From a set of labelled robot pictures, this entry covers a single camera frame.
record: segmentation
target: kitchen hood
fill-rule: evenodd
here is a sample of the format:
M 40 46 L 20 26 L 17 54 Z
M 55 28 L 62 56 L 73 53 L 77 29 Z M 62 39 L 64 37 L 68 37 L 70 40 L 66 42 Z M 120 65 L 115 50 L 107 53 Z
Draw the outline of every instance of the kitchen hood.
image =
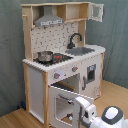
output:
M 53 15 L 52 5 L 43 6 L 42 11 L 44 16 L 34 22 L 35 27 L 64 23 L 63 18 Z

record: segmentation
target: white tile backsplash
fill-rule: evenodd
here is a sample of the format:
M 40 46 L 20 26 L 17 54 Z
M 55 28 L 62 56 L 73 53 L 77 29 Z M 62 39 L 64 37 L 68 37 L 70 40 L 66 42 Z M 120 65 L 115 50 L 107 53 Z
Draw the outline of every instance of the white tile backsplash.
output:
M 34 58 L 37 57 L 37 52 L 44 50 L 66 50 L 71 35 L 78 33 L 78 28 L 79 22 L 33 28 L 31 37 Z M 78 46 L 77 35 L 73 38 L 73 43 Z

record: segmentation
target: open oven door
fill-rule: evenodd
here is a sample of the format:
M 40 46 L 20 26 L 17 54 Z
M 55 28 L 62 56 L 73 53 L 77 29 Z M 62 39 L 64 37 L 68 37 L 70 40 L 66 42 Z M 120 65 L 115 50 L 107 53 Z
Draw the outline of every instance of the open oven door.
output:
M 62 87 L 50 86 L 49 87 L 49 118 L 50 124 L 56 128 L 72 128 L 72 122 L 66 122 L 65 117 L 67 114 L 73 114 L 74 105 L 69 103 L 70 100 L 76 97 L 83 97 L 93 104 L 92 98 L 65 90 Z
M 88 20 L 102 22 L 104 4 L 89 3 L 88 5 Z

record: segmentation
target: burner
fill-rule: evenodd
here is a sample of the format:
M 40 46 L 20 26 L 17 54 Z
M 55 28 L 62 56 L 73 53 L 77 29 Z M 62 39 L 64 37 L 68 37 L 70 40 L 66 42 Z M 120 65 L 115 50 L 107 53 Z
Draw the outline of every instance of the burner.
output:
M 37 63 L 40 63 L 46 67 L 48 66 L 51 66 L 51 65 L 54 65 L 54 64 L 57 64 L 57 63 L 61 63 L 61 62 L 64 62 L 64 61 L 67 61 L 69 59 L 73 59 L 73 57 L 70 57 L 70 56 L 66 56 L 66 55 L 63 55 L 63 54 L 59 54 L 61 57 L 61 59 L 55 59 L 53 57 L 53 60 L 52 61 L 49 61 L 49 62 L 42 62 L 42 61 L 39 61 L 38 58 L 37 59 L 34 59 L 34 62 L 37 62 Z

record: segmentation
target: wooden play kitchen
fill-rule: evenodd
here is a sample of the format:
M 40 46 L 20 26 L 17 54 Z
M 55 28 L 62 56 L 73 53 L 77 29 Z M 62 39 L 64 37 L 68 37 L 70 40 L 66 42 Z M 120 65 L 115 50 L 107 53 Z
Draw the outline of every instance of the wooden play kitchen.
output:
M 105 49 L 86 45 L 85 32 L 86 20 L 102 22 L 103 5 L 70 2 L 21 6 L 27 111 L 45 128 L 72 128 L 63 121 L 73 113 L 73 104 L 65 99 L 81 96 L 92 104 L 101 95 Z

